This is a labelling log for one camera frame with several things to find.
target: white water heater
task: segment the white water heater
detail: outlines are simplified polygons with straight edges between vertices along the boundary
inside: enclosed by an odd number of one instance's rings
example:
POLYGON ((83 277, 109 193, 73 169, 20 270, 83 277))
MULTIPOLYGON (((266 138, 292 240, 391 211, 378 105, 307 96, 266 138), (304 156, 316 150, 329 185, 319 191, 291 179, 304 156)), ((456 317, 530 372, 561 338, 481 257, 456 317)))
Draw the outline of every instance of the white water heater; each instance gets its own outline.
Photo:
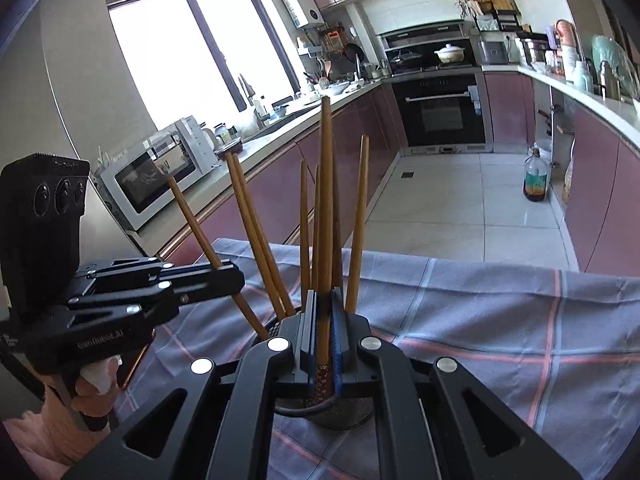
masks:
POLYGON ((312 27, 324 23, 314 0, 282 0, 297 28, 312 27))

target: floor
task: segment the floor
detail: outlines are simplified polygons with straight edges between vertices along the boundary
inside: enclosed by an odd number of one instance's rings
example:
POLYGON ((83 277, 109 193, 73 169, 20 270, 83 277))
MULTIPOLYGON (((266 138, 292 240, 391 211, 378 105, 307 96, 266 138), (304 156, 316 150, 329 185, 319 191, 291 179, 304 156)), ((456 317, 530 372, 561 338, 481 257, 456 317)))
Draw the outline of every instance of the floor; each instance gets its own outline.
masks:
POLYGON ((569 269, 550 202, 522 193, 525 158, 401 158, 367 219, 366 250, 569 269))

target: bottle with dark liquid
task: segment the bottle with dark liquid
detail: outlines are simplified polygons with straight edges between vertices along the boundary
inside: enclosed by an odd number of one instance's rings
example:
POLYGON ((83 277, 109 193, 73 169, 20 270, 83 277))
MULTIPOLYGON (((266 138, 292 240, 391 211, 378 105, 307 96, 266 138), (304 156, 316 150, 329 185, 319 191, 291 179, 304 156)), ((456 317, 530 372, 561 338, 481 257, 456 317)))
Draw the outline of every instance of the bottle with dark liquid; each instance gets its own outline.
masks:
POLYGON ((532 202, 541 202, 546 198, 546 184, 549 177, 549 166, 540 158, 540 150, 533 148, 531 155, 524 163, 524 196, 532 202))

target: window frame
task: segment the window frame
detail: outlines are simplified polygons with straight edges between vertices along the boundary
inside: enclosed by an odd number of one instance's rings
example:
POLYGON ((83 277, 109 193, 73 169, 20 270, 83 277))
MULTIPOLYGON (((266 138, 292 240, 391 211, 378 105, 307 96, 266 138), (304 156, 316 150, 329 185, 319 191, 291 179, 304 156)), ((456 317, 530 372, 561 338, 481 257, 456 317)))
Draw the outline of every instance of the window frame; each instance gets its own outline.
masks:
MULTIPOLYGON (((112 9, 116 9, 117 7, 130 5, 138 1, 141 0, 122 0, 113 4, 107 4, 107 10, 110 11, 112 9)), ((220 75, 225 82, 226 88, 228 89, 229 94, 231 95, 231 98, 236 105, 236 108, 239 112, 246 110, 247 102, 242 95, 242 92, 238 88, 238 83, 234 80, 231 70, 229 70, 229 67, 226 64, 225 56, 216 43, 213 31, 210 29, 209 24, 207 23, 207 20, 205 19, 204 14, 200 9, 198 1, 186 0, 186 2, 191 10, 196 24, 198 25, 198 28, 200 29, 200 33, 202 34, 207 48, 209 49, 211 57, 213 58, 213 61, 218 67, 218 71, 220 72, 220 75)), ((261 0, 251 0, 251 3, 254 5, 254 9, 258 14, 258 17, 260 18, 260 22, 262 23, 262 26, 264 27, 264 30, 271 40, 271 44, 273 45, 273 48, 276 51, 278 58, 280 59, 280 63, 282 64, 284 72, 287 75, 287 79, 289 79, 289 83, 291 84, 292 93, 295 94, 297 92, 300 92, 300 82, 298 81, 296 72, 293 68, 291 60, 289 59, 289 56, 287 56, 282 42, 280 41, 280 37, 278 36, 278 33, 276 32, 276 29, 273 26, 271 19, 269 18, 267 10, 264 8, 261 0)))

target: camera lens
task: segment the camera lens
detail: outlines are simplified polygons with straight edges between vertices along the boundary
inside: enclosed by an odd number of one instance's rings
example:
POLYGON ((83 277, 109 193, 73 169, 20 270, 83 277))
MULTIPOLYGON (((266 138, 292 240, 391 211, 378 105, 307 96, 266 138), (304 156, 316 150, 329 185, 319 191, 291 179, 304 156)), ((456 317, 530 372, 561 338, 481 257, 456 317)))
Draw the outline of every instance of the camera lens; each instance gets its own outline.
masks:
POLYGON ((61 180, 56 189, 56 210, 62 214, 69 207, 71 183, 68 179, 61 180))
POLYGON ((74 191, 74 202, 78 204, 82 202, 82 197, 84 196, 84 184, 82 182, 78 182, 76 184, 76 190, 74 191))
POLYGON ((40 184, 33 197, 33 210, 37 216, 43 216, 49 209, 49 186, 40 184))

